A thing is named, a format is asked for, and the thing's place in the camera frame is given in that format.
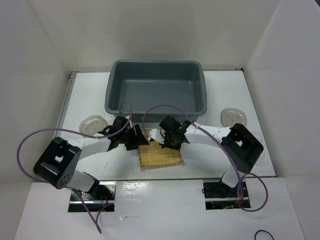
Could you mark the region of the bamboo mat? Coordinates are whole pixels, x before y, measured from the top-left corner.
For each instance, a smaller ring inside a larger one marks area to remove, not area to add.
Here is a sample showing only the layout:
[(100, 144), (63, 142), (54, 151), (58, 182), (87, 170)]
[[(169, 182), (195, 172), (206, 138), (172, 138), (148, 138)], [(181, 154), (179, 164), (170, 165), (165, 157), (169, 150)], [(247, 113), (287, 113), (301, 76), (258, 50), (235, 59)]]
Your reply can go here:
[(138, 147), (139, 167), (142, 170), (158, 169), (183, 165), (181, 152), (176, 149), (162, 148), (157, 141)]

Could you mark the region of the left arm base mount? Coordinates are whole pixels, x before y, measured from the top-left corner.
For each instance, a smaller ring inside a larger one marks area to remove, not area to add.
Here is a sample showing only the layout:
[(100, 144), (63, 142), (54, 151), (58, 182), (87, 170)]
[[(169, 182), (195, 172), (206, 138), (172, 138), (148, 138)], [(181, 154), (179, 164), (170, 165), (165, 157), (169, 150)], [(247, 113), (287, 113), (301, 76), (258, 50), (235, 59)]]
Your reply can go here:
[(89, 196), (88, 193), (84, 193), (80, 190), (77, 191), (77, 194), (72, 192), (70, 195), (68, 212), (86, 212), (82, 201), (92, 213), (98, 213), (99, 211), (114, 212), (116, 186), (117, 183), (115, 181), (102, 181), (100, 182), (98, 192), (95, 196)]

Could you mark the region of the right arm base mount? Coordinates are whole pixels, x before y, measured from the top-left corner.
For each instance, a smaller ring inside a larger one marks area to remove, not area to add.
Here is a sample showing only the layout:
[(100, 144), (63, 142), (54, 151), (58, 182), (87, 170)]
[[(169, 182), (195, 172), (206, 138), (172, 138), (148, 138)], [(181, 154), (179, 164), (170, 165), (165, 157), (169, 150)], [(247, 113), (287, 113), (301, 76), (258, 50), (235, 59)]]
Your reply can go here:
[(239, 199), (237, 195), (237, 188), (230, 188), (217, 179), (203, 180), (203, 187), (201, 192), (204, 195), (206, 210), (229, 210), (240, 209), (241, 205), (245, 209), (250, 209), (250, 199), (246, 183), (242, 182), (244, 187), (244, 197)]

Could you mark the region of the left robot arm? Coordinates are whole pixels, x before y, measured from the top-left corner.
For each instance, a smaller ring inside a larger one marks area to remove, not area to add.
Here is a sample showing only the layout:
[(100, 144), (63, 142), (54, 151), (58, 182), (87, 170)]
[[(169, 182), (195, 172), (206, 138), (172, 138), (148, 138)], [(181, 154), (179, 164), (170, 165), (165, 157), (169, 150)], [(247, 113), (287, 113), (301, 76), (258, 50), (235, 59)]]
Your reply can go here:
[(132, 151), (148, 144), (138, 124), (132, 125), (127, 118), (117, 116), (112, 125), (93, 137), (74, 140), (55, 137), (34, 165), (33, 173), (58, 190), (75, 189), (88, 200), (94, 200), (101, 190), (100, 181), (89, 173), (77, 171), (78, 162), (91, 155), (109, 152), (118, 145)]

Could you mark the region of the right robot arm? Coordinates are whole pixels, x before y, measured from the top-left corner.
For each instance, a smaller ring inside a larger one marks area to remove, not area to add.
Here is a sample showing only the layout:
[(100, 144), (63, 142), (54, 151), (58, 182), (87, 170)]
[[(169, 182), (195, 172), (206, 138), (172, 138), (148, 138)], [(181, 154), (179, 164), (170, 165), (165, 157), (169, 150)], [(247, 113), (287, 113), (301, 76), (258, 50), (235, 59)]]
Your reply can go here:
[(222, 149), (231, 160), (231, 166), (219, 184), (219, 191), (225, 197), (237, 190), (239, 179), (251, 172), (264, 151), (261, 142), (241, 123), (232, 127), (214, 127), (188, 120), (179, 123), (167, 116), (159, 126), (164, 130), (163, 148), (180, 149), (182, 144), (204, 144)]

